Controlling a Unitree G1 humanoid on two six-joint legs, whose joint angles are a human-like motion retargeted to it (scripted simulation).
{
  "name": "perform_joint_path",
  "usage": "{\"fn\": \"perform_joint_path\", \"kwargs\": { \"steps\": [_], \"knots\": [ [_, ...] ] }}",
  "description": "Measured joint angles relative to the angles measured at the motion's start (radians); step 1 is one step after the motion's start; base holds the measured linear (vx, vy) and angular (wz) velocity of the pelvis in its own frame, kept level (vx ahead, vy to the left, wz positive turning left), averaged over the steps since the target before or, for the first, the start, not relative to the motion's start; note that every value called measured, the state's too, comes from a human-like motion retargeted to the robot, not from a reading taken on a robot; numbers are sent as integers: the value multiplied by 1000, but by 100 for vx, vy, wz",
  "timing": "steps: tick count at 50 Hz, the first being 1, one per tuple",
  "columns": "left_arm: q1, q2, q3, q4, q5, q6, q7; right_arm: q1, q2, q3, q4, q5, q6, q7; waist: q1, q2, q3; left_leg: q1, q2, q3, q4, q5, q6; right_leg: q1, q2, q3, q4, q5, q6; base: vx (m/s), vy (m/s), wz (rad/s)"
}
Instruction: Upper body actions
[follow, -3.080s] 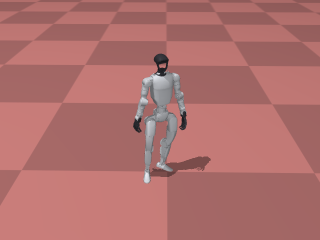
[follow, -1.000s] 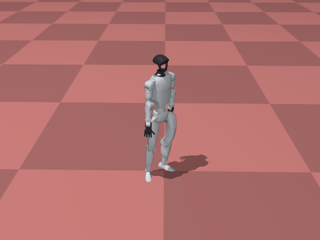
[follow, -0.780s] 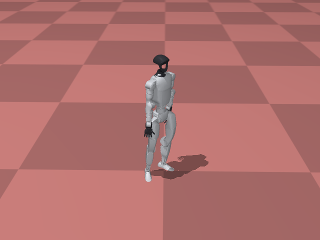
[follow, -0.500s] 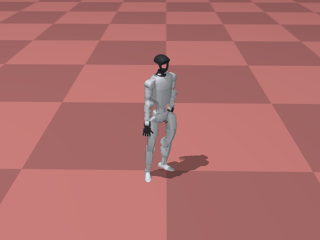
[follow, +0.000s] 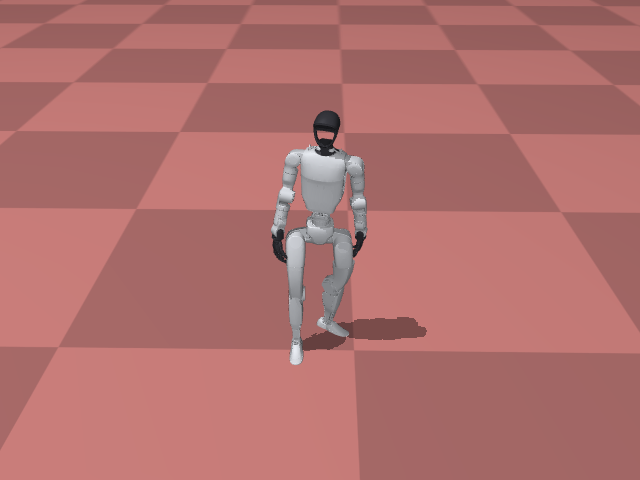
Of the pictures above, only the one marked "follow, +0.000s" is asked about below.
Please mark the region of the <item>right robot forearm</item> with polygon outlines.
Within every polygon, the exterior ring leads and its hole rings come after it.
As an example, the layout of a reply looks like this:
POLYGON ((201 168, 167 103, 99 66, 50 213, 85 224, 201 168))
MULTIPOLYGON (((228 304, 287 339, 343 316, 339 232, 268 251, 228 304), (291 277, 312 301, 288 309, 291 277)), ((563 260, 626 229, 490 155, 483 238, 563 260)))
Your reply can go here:
POLYGON ((277 231, 282 229, 285 233, 285 226, 287 221, 288 211, 290 210, 290 205, 288 203, 280 202, 282 188, 278 193, 278 199, 276 204, 276 212, 274 216, 273 226, 271 228, 271 233, 277 237, 277 231))

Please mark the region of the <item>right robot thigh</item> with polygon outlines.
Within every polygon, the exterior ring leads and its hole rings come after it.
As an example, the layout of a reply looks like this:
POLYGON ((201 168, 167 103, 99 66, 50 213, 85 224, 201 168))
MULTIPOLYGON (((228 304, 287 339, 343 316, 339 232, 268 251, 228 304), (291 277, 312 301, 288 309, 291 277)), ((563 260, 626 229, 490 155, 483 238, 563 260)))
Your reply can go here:
POLYGON ((306 227, 290 230, 286 235, 286 265, 289 283, 289 297, 298 297, 299 301, 305 301, 305 286, 303 274, 306 253, 306 227))

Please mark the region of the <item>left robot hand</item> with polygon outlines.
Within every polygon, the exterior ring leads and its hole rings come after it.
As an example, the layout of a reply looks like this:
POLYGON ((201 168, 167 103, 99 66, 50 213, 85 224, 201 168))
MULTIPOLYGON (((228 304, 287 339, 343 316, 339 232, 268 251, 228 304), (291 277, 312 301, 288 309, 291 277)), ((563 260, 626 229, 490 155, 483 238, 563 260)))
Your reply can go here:
POLYGON ((361 249, 363 241, 366 239, 366 236, 364 236, 364 233, 361 231, 358 231, 357 234, 355 235, 355 239, 357 240, 356 245, 353 246, 353 257, 355 257, 358 253, 358 251, 361 249))

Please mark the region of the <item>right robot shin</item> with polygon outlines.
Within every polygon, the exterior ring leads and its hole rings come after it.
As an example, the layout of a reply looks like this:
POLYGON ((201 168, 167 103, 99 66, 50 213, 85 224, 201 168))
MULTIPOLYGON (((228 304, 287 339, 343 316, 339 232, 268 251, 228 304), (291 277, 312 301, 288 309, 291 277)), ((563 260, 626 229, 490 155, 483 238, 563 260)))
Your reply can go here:
POLYGON ((300 328, 303 320, 303 302, 299 301, 298 297, 293 297, 292 300, 289 297, 289 321, 292 327, 293 333, 293 345, 295 340, 298 340, 300 346, 300 328))

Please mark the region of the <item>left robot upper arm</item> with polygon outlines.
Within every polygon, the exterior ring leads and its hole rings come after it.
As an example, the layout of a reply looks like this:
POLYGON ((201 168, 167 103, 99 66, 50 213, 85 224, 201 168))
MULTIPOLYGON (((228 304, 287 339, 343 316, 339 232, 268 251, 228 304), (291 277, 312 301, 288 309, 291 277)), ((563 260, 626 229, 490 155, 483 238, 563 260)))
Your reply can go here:
POLYGON ((353 196, 350 197, 350 206, 354 210, 365 209, 363 196, 365 188, 364 162, 360 157, 346 155, 346 171, 350 175, 353 196))

